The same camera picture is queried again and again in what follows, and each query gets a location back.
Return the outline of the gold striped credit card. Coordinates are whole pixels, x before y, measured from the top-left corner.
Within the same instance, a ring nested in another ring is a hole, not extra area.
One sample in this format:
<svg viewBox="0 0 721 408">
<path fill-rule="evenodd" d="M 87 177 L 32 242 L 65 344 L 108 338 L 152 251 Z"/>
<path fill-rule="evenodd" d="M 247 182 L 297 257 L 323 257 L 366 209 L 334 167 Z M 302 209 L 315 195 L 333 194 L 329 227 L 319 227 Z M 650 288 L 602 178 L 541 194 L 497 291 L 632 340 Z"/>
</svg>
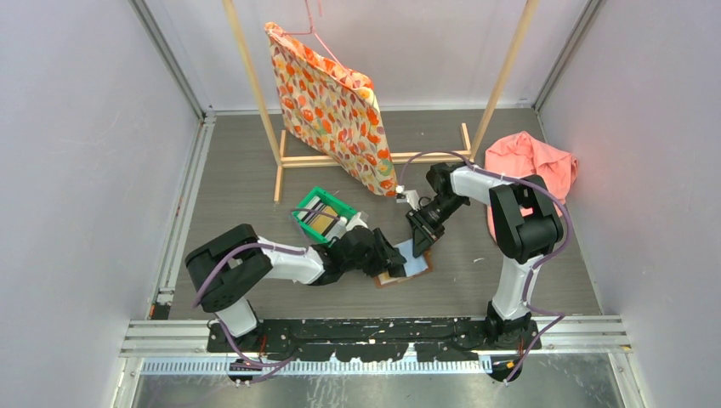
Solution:
<svg viewBox="0 0 721 408">
<path fill-rule="evenodd" d="M 375 277 L 375 281 L 378 287 L 385 287 L 402 281 L 401 278 L 391 276 L 388 272 L 384 272 Z"/>
</svg>

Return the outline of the brown leather card holder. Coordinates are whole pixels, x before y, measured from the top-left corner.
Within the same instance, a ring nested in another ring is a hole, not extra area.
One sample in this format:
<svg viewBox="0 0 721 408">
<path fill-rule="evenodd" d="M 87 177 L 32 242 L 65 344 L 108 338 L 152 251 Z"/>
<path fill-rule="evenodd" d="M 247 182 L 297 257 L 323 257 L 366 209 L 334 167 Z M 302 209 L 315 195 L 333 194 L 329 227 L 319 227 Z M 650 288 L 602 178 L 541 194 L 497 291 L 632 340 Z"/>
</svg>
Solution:
<svg viewBox="0 0 721 408">
<path fill-rule="evenodd" d="M 404 265 L 405 271 L 406 271 L 406 278 L 402 278 L 402 281 L 395 284 L 400 284 L 405 281 L 409 281 L 411 279 L 414 279 L 420 275 L 424 275 L 429 273 L 433 270 L 433 264 L 432 264 L 432 252 L 430 249 L 425 251 L 421 257 L 414 258 L 412 256 L 412 240 L 403 241 L 397 245 L 395 245 L 397 249 L 400 250 L 400 253 L 406 258 L 406 264 Z M 376 288 L 383 288 L 378 287 L 377 283 L 375 281 L 374 283 Z"/>
</svg>

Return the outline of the green plastic card bin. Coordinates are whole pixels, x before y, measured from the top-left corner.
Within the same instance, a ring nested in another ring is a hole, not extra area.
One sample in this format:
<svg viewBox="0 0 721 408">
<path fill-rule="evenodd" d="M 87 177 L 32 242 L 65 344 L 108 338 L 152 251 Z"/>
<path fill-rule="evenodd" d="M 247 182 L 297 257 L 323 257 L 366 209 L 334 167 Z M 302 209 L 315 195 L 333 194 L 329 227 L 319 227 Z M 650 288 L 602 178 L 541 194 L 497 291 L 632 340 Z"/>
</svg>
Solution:
<svg viewBox="0 0 721 408">
<path fill-rule="evenodd" d="M 320 244 L 340 237 L 347 223 L 357 213 L 356 209 L 318 186 L 291 210 L 293 218 L 307 237 Z"/>
</svg>

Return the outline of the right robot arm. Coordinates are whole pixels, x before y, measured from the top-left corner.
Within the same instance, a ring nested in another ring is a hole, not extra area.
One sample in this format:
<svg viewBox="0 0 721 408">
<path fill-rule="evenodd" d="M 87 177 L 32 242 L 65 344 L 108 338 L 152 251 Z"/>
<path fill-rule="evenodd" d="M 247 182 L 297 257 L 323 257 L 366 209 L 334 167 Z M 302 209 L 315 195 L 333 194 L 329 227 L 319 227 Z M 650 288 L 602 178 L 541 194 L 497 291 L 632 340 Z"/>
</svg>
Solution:
<svg viewBox="0 0 721 408">
<path fill-rule="evenodd" d="M 484 332 L 490 345 L 508 348 L 528 331 L 534 274 L 564 237 L 560 201 L 537 174 L 514 178 L 475 165 L 438 163 L 426 179 L 434 198 L 406 215 L 416 257 L 443 236 L 444 222 L 461 206 L 478 201 L 491 211 L 491 228 L 503 263 L 497 292 L 488 303 Z"/>
</svg>

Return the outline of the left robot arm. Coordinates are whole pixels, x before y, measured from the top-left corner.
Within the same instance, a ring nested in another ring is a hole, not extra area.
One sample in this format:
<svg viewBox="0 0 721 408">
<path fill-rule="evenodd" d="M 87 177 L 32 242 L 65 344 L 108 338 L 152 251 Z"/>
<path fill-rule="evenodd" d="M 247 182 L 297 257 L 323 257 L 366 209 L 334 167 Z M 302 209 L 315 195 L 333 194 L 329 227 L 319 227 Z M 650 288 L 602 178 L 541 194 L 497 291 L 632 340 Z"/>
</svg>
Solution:
<svg viewBox="0 0 721 408">
<path fill-rule="evenodd" d="M 266 240 L 252 225 L 240 224 L 192 251 L 185 267 L 196 289 L 194 306 L 216 315 L 229 330 L 230 343 L 249 352 L 259 345 L 261 331 L 247 294 L 261 280 L 324 286 L 350 271 L 370 277 L 402 271 L 407 261 L 380 229 L 355 226 L 328 243 L 295 247 Z"/>
</svg>

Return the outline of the stack of credit cards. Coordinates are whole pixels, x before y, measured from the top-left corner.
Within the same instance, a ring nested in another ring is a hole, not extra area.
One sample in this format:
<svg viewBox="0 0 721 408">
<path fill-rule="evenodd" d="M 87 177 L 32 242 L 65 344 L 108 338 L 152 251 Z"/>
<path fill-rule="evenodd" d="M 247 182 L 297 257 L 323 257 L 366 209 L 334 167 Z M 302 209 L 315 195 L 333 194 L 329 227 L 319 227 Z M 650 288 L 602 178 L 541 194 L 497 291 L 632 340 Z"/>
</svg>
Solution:
<svg viewBox="0 0 721 408">
<path fill-rule="evenodd" d="M 302 225 L 319 242 L 326 242 L 335 235 L 333 228 L 342 220 L 338 212 L 319 196 L 312 198 L 305 206 L 308 211 L 298 212 Z"/>
</svg>

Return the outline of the pink crumpled cloth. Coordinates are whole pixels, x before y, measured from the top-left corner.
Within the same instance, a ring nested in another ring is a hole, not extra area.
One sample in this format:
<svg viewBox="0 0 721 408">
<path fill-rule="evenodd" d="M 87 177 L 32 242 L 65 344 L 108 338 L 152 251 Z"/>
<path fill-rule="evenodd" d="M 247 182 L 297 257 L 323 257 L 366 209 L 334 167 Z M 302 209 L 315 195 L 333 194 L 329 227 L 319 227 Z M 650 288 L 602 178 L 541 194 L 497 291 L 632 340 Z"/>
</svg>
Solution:
<svg viewBox="0 0 721 408">
<path fill-rule="evenodd" d="M 515 178 L 539 175 L 546 189 L 562 204 L 579 173 L 579 161 L 570 152 L 535 139 L 527 132 L 500 138 L 486 151 L 485 170 Z"/>
</svg>

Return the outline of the wooden clothes rack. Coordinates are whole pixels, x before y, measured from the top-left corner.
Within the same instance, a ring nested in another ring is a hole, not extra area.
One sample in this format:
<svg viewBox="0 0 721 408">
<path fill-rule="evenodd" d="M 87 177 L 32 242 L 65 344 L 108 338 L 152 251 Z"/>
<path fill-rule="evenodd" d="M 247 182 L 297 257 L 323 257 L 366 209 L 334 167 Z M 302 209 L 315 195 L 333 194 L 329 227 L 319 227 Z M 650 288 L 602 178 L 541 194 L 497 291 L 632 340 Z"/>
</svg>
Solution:
<svg viewBox="0 0 721 408">
<path fill-rule="evenodd" d="M 281 184 L 284 170 L 291 167 L 340 166 L 373 194 L 394 196 L 400 184 L 395 172 L 397 164 L 411 159 L 475 160 L 537 5 L 536 1 L 525 4 L 474 138 L 464 140 L 464 150 L 423 155 L 391 152 L 378 98 L 367 76 L 341 64 L 334 56 L 319 55 L 301 43 L 297 35 L 269 23 L 266 32 L 284 120 L 281 136 L 277 136 L 236 8 L 233 2 L 225 1 L 224 11 L 276 162 L 275 182 Z"/>
</svg>

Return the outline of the floral fabric bag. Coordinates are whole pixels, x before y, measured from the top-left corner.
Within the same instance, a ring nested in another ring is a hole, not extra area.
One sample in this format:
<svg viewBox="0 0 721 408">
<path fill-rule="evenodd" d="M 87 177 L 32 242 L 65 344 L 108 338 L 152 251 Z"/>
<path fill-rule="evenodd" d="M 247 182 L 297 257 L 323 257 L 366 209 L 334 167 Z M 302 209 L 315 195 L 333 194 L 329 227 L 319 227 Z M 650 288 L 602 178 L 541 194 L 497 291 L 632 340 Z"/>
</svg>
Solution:
<svg viewBox="0 0 721 408">
<path fill-rule="evenodd" d="M 373 194 L 398 185 L 374 86 L 366 75 L 318 54 L 274 22 L 264 26 L 284 125 Z"/>
</svg>

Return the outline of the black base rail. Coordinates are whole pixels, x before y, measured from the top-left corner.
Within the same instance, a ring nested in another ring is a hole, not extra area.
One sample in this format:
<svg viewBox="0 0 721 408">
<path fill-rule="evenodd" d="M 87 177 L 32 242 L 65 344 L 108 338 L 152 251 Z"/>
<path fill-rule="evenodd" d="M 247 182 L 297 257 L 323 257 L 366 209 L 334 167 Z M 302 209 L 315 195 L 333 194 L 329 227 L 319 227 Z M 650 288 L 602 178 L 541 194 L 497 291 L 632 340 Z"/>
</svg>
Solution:
<svg viewBox="0 0 721 408">
<path fill-rule="evenodd" d="M 228 341 L 217 323 L 210 326 L 207 349 L 211 353 L 261 352 L 270 360 L 364 363 L 399 361 L 415 354 L 420 362 L 471 361 L 481 351 L 520 355 L 540 343 L 534 320 L 502 333 L 483 319 L 384 318 L 384 319 L 267 319 L 249 333 Z"/>
</svg>

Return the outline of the aluminium frame rail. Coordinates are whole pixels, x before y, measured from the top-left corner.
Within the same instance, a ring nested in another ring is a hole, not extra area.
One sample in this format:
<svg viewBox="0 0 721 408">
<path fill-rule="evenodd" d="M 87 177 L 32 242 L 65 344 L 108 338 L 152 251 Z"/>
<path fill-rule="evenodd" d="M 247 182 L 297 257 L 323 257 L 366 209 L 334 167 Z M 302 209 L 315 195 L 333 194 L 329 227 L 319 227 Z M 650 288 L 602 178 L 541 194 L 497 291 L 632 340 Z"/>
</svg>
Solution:
<svg viewBox="0 0 721 408">
<path fill-rule="evenodd" d="M 632 346 L 619 317 L 571 316 L 560 322 L 536 317 L 539 348 L 526 348 L 520 355 L 481 351 L 477 360 L 420 362 L 415 354 L 399 361 L 364 363 L 300 361 L 291 357 L 270 360 L 261 352 L 211 353 L 207 349 L 209 326 L 214 320 L 136 320 L 126 332 L 121 356 L 136 359 L 139 372 L 153 375 L 230 375 L 261 377 L 276 375 L 384 375 L 384 374 L 486 374 L 506 369 L 517 360 L 530 361 L 543 354 L 629 354 Z"/>
</svg>

